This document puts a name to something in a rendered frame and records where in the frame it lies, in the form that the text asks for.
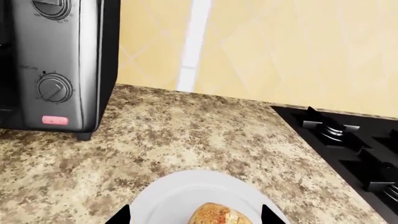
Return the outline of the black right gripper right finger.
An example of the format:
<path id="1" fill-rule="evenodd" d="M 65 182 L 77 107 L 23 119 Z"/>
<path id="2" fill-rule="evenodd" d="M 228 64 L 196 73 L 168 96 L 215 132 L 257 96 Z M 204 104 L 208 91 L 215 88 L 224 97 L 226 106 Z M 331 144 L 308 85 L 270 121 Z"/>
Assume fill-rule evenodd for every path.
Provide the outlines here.
<path id="1" fill-rule="evenodd" d="M 282 224 L 282 220 L 267 205 L 262 205 L 262 224 Z"/>

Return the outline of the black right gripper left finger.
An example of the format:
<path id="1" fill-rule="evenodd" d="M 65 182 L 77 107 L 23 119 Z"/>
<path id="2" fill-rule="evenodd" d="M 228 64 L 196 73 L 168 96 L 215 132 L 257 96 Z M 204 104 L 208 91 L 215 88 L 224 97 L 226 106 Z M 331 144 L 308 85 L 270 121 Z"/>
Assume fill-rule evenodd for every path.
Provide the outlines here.
<path id="1" fill-rule="evenodd" d="M 130 224 L 130 208 L 129 208 L 129 205 L 123 206 L 105 224 Z"/>

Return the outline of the brown crusty bread roll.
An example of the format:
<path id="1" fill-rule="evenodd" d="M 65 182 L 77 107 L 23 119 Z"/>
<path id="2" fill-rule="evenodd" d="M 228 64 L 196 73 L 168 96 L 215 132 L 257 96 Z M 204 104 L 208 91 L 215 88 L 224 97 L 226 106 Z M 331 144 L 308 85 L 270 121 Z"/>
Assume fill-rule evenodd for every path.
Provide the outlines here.
<path id="1" fill-rule="evenodd" d="M 241 212 L 218 203 L 204 203 L 198 207 L 188 224 L 252 224 Z"/>

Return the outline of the white round plate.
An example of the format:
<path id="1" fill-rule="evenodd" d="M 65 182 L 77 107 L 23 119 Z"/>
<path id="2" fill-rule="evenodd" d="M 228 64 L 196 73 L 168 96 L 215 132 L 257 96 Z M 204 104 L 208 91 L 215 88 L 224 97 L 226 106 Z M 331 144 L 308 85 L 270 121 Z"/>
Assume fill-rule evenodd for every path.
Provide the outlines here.
<path id="1" fill-rule="evenodd" d="M 166 175 L 149 184 L 129 205 L 130 224 L 187 224 L 204 203 L 218 203 L 262 224 L 262 205 L 267 205 L 282 224 L 290 224 L 283 212 L 253 186 L 224 173 L 186 170 Z"/>

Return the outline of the black gas stove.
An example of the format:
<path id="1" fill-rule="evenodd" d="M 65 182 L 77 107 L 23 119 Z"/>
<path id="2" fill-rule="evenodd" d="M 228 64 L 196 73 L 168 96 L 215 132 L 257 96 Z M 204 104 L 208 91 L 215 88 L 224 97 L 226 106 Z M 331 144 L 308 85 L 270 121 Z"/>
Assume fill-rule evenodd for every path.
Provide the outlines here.
<path id="1" fill-rule="evenodd" d="M 388 224 L 398 224 L 398 119 L 273 110 Z"/>

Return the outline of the silver toaster oven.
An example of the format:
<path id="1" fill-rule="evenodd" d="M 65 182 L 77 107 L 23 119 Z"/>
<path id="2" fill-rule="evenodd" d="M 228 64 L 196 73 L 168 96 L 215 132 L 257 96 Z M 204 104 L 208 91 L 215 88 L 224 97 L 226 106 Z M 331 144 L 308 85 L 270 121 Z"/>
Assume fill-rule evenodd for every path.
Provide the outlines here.
<path id="1" fill-rule="evenodd" d="M 0 0 L 0 128 L 98 129 L 118 76 L 121 0 Z"/>

